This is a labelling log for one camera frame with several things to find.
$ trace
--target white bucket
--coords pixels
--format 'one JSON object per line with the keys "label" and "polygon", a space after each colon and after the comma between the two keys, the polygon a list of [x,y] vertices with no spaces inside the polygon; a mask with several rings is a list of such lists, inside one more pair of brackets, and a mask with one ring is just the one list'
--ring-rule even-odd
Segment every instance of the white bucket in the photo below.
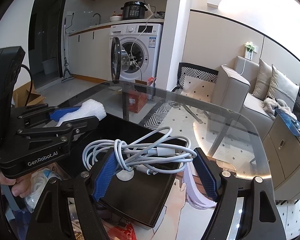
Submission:
{"label": "white bucket", "polygon": [[54,57],[54,58],[43,61],[42,66],[43,66],[43,71],[44,71],[45,75],[48,75],[52,72],[57,71],[58,70],[57,58]]}

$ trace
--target white bowl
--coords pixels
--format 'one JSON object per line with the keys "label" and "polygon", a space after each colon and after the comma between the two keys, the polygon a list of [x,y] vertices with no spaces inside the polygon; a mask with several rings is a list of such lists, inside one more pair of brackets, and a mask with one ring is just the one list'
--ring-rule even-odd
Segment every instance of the white bowl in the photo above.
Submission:
{"label": "white bowl", "polygon": [[111,16],[110,22],[118,22],[122,20],[122,16]]}

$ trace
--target black electric pressure cooker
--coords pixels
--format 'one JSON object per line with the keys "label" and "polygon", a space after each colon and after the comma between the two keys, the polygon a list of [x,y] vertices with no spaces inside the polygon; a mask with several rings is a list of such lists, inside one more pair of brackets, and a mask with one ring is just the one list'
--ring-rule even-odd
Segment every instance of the black electric pressure cooker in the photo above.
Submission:
{"label": "black electric pressure cooker", "polygon": [[138,1],[126,2],[124,7],[121,7],[123,10],[122,20],[144,19],[145,11],[148,10],[145,5],[145,3]]}

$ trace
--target mop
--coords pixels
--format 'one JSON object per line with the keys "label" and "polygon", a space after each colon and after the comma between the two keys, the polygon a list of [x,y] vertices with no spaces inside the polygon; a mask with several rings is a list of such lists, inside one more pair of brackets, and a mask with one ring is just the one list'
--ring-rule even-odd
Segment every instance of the mop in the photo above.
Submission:
{"label": "mop", "polygon": [[65,57],[64,57],[64,59],[65,59],[65,63],[64,63],[65,70],[63,71],[63,80],[61,80],[61,83],[74,79],[74,77],[73,77],[72,74],[70,73],[70,70],[68,69],[69,63],[67,62],[67,58],[66,58],[66,46],[65,46],[65,37],[66,37],[66,19],[67,19],[67,18],[65,18],[65,27],[64,27],[64,32],[63,32],[63,54],[64,54],[64,56],[65,56]]}

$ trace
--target screw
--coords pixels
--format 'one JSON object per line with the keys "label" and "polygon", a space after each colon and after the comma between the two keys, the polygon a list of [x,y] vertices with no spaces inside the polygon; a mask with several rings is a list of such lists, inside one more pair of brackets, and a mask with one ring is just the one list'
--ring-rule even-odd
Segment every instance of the screw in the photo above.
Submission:
{"label": "screw", "polygon": [[227,178],[229,178],[230,175],[231,175],[231,173],[229,171],[223,171],[222,175],[225,176],[225,177],[227,177]]}
{"label": "screw", "polygon": [[51,179],[49,179],[49,182],[51,184],[55,183],[57,181],[57,178],[56,177],[52,177]]}
{"label": "screw", "polygon": [[255,180],[256,180],[256,182],[258,182],[258,183],[261,183],[261,182],[263,181],[263,179],[262,179],[261,177],[259,177],[259,176],[257,176],[257,177],[255,178]]}
{"label": "screw", "polygon": [[83,172],[81,172],[80,176],[83,177],[83,178],[86,178],[86,177],[89,176],[89,172],[88,171],[83,171]]}

